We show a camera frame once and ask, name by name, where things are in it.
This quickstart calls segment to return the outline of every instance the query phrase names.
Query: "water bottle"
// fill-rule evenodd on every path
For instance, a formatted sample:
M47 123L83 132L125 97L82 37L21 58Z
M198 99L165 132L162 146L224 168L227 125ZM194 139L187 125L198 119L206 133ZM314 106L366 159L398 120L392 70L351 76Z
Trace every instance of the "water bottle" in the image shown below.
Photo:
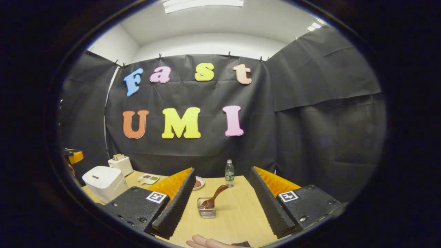
M233 187L233 181L234 181L234 166L231 159L227 160L227 166L225 166L225 181L227 181L228 187Z

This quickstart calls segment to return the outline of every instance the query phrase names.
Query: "hand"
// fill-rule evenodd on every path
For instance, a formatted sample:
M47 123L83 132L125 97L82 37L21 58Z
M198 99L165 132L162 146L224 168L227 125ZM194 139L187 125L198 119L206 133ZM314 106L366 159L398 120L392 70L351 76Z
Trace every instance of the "hand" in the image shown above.
M191 237L193 241L188 240L187 245L193 248L240 248L243 246L237 246L232 244L224 244L214 239L206 239L199 234Z
M74 170L74 168L70 164L68 164L68 165L69 165L69 169L71 171L72 176L75 177L75 170Z

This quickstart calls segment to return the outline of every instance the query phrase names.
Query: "blue letter f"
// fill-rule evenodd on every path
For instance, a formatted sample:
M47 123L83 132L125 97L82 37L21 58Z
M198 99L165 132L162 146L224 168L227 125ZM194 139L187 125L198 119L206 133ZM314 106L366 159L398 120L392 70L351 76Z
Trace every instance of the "blue letter f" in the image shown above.
M124 81L126 81L127 84L127 96L130 96L139 90L139 86L136 86L135 83L139 84L141 82L141 77L138 74L142 74L143 72L143 69L139 68L124 78Z

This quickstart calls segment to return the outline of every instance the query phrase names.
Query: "wire basket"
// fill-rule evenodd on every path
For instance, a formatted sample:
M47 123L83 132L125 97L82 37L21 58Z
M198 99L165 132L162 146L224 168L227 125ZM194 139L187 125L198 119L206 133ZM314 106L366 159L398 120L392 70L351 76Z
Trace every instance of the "wire basket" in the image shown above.
M211 197L199 197L196 207L198 208L199 215L202 218L214 218L216 217L216 207L213 208L200 208L202 203Z

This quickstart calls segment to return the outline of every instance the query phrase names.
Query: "yellow letter m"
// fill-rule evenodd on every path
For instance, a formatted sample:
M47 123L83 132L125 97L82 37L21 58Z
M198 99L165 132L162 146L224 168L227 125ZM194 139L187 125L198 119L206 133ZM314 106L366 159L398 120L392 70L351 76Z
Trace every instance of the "yellow letter m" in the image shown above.
M162 113L165 115L165 127L162 137L164 139L172 139L175 136L172 133L173 128L176 136L180 138L184 128L186 128L184 133L186 139L200 138L201 133L198 131L198 114L200 111L200 108L196 107L187 108L181 119L176 109L164 109Z

